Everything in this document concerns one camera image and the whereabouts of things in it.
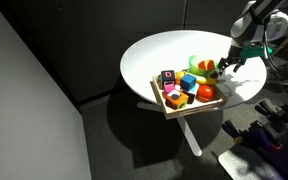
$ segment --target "table top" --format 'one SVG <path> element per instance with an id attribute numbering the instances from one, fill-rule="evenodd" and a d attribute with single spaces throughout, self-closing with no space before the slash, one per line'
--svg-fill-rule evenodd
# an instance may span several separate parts
<path id="1" fill-rule="evenodd" d="M 120 70 L 127 85 L 139 96 L 157 104 L 150 82 L 163 70 L 180 71 L 189 68 L 189 57 L 203 55 L 217 62 L 227 57 L 231 39 L 220 34 L 177 30 L 148 36 L 124 53 Z M 219 77 L 217 87 L 227 97 L 222 108 L 239 105 L 255 96 L 264 86 L 267 72 L 261 58 L 250 58 L 236 73 L 235 65 Z"/>

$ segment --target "blue block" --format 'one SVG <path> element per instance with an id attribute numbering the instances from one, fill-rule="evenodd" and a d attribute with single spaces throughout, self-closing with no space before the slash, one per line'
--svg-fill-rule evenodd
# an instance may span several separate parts
<path id="1" fill-rule="evenodd" d="M 195 87 L 195 84 L 196 84 L 196 78 L 189 74 L 185 74 L 180 81 L 181 89 L 185 91 L 189 91 L 190 89 Z"/>

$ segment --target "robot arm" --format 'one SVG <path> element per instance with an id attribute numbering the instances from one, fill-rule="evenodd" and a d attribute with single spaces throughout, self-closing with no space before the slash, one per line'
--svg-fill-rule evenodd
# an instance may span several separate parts
<path id="1" fill-rule="evenodd" d="M 245 64 L 247 58 L 241 57 L 243 48 L 252 43 L 262 42 L 265 33 L 267 40 L 282 37 L 288 30 L 288 16 L 277 8 L 285 0 L 257 0 L 250 1 L 240 18 L 231 28 L 231 47 L 227 58 L 222 58 L 218 68 L 221 75 L 225 68 L 237 64 L 234 72 Z"/>

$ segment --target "gray floor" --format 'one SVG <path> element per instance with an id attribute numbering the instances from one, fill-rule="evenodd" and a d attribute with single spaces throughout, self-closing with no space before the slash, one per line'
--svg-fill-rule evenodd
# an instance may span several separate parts
<path id="1" fill-rule="evenodd" d="M 221 129 L 231 119 L 241 130 L 255 120 L 267 122 L 254 110 L 266 99 L 272 105 L 288 102 L 288 87 L 269 75 L 264 88 L 237 107 L 199 113 L 186 119 L 203 149 L 194 157 L 176 120 L 163 114 L 138 109 L 143 101 L 127 87 L 83 105 L 90 166 L 93 180 L 198 180 L 231 179 L 217 157 L 234 143 Z"/>

